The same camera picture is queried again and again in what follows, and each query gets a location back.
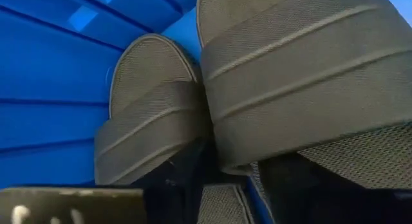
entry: blue plastic wall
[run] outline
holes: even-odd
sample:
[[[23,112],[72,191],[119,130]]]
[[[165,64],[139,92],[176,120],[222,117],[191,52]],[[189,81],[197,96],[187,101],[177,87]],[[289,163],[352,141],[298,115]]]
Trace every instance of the blue plastic wall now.
[[[391,0],[412,24],[412,0]],[[156,32],[197,59],[196,0],[0,0],[0,188],[93,181],[113,68]]]

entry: gray object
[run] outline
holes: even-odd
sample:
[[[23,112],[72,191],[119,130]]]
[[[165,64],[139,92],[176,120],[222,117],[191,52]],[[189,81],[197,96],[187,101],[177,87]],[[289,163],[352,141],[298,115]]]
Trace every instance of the gray object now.
[[[110,119],[95,139],[96,183],[130,184],[210,136],[200,82],[199,69],[169,39],[150,34],[133,42],[116,66]],[[205,186],[198,222],[254,223],[243,186]]]
[[[411,188],[412,29],[388,0],[199,4],[224,169],[300,151],[365,187]]]

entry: slide sandal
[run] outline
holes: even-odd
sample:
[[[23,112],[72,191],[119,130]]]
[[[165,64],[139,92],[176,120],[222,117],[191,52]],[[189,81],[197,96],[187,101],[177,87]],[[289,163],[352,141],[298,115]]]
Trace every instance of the slide sandal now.
[[[189,142],[211,137],[200,71],[169,39],[145,35],[121,56],[113,75],[110,119],[95,145],[98,185],[128,185]],[[203,189],[198,223],[254,223],[244,185]]]
[[[299,151],[365,187],[412,184],[412,29],[388,0],[199,0],[223,168]]]

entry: textured fabric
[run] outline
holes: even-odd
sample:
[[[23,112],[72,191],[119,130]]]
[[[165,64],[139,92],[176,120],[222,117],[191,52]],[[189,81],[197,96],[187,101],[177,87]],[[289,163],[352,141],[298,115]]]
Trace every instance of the textured fabric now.
[[[97,184],[127,185],[199,136],[210,118],[200,72],[182,49],[146,35],[120,58],[113,75],[110,117],[96,136]],[[254,223],[240,185],[207,185],[199,223]]]
[[[201,65],[223,166],[411,120],[411,50],[387,0],[284,0],[211,38]]]
[[[254,186],[257,189],[259,195],[263,198],[263,201],[267,204],[268,198],[265,192],[265,188],[263,188],[262,179],[259,171],[259,164],[257,162],[253,162],[250,164],[252,167],[252,181],[254,182]]]
[[[412,123],[299,151],[309,160],[373,189],[412,189]]]
[[[171,41],[150,34],[133,42],[116,65],[110,93],[110,115],[163,82],[195,81],[196,69]]]
[[[241,187],[207,185],[201,199],[198,224],[253,223],[253,217],[245,204],[247,202]]]
[[[198,0],[200,43],[205,46],[231,26],[243,22],[283,0]]]

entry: blue plastic surface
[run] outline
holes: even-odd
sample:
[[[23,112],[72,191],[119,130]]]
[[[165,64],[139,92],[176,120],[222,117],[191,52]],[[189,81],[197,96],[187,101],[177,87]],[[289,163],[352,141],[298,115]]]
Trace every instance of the blue plastic surface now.
[[[412,0],[391,0],[412,24]],[[196,0],[0,0],[0,188],[93,181],[127,45],[163,33],[196,59]]]

